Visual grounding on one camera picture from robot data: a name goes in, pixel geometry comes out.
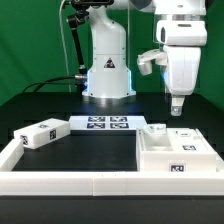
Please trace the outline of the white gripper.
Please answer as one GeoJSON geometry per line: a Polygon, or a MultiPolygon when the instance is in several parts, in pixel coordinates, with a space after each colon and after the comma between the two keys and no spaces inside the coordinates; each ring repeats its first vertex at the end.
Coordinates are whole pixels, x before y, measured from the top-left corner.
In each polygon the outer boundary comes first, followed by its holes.
{"type": "Polygon", "coordinates": [[[167,65],[163,79],[171,97],[171,115],[180,116],[186,95],[195,89],[199,70],[201,49],[199,47],[164,46],[167,65]]]}

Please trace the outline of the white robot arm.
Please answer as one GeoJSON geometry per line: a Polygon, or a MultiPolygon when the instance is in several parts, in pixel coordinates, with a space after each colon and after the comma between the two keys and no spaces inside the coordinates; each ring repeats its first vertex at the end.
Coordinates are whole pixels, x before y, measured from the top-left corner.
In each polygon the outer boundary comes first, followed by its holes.
{"type": "Polygon", "coordinates": [[[136,95],[126,58],[134,55],[143,75],[161,68],[170,113],[182,114],[195,89],[201,47],[207,42],[204,17],[214,0],[88,0],[93,64],[83,97],[101,104],[136,95]]]}

